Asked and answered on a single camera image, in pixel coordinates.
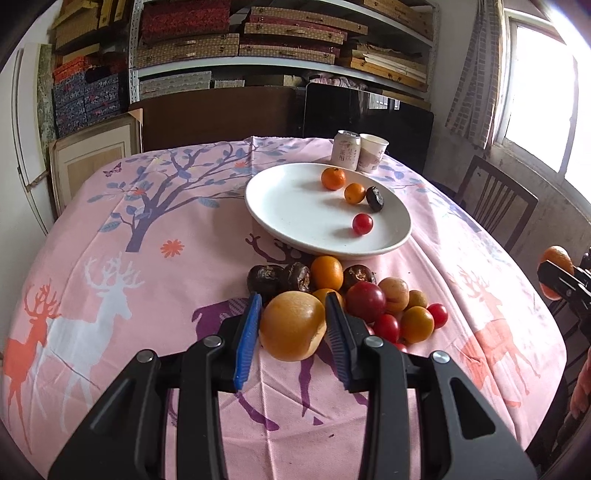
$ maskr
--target picture frame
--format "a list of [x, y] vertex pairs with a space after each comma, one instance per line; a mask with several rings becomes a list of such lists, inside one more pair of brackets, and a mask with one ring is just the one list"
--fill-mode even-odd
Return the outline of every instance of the picture frame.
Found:
[[142, 109], [138, 109], [50, 144], [51, 181], [58, 216], [94, 172], [142, 152], [141, 125]]

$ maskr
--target curtain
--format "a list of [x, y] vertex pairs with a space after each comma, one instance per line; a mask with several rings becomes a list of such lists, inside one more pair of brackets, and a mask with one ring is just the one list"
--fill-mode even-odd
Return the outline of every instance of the curtain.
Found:
[[474, 146], [492, 141], [499, 96], [503, 30], [502, 0], [478, 0], [464, 68], [446, 127]]

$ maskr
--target butterfly print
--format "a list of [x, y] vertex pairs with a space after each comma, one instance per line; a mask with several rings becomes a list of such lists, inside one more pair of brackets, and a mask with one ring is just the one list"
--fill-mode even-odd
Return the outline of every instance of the butterfly print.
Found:
[[110, 177], [111, 175], [113, 175], [113, 173], [120, 173], [121, 172], [121, 162], [119, 162], [117, 165], [115, 165], [115, 167], [113, 168], [113, 170], [103, 170], [103, 173], [105, 174], [106, 177]]

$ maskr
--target white deer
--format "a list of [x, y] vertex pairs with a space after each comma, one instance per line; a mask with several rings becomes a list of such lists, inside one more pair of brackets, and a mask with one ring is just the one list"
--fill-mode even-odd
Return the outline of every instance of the white deer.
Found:
[[[80, 383], [86, 406], [90, 410], [93, 405], [90, 393], [90, 369], [100, 361], [111, 341], [115, 317], [120, 315], [125, 320], [131, 318], [124, 289], [138, 288], [144, 283], [137, 281], [139, 271], [132, 269], [132, 262], [129, 262], [124, 273], [120, 272], [121, 254], [119, 254], [117, 258], [107, 261], [107, 266], [102, 268], [102, 282], [97, 284], [90, 275], [90, 266], [95, 261], [96, 259], [92, 258], [86, 263], [84, 274], [86, 283], [95, 290], [99, 290], [96, 295], [103, 299], [96, 314], [96, 321], [89, 323], [84, 320], [67, 319], [63, 316], [55, 318], [49, 326], [47, 346], [38, 348], [38, 361], [34, 365], [38, 371], [47, 357], [53, 356], [67, 367], [69, 379], [64, 391], [60, 417], [60, 426], [64, 432], [67, 431], [66, 403], [72, 389], [77, 383]], [[33, 393], [41, 413], [47, 418], [37, 390], [37, 372], [35, 372], [34, 379]]]

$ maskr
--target paper cup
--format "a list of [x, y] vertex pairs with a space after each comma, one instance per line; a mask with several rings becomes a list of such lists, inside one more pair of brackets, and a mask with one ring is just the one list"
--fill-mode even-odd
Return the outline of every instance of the paper cup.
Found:
[[357, 171], [373, 173], [377, 170], [387, 146], [388, 141], [383, 138], [361, 134], [361, 152], [359, 153]]

